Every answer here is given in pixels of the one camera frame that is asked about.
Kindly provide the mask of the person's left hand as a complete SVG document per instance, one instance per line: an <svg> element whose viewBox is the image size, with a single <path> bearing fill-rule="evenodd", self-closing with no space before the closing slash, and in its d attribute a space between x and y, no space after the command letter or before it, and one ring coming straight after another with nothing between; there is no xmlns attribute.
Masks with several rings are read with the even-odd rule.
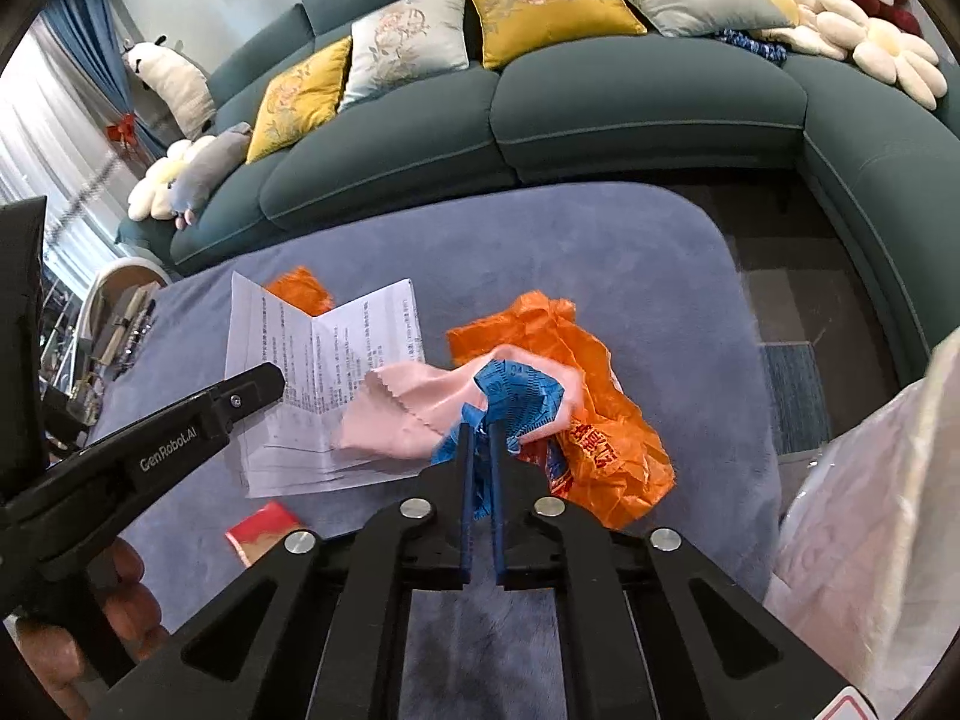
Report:
<svg viewBox="0 0 960 720"><path fill-rule="evenodd" d="M94 665L89 651L117 645L143 661L169 639L156 596L143 583L145 563L132 544L117 538L98 559L99 574L110 564L112 580L93 589L83 577L67 585L64 603L53 614L28 614L14 623L14 643L32 674L67 718L88 718L91 707L78 688L90 674L107 674Z"/></svg>

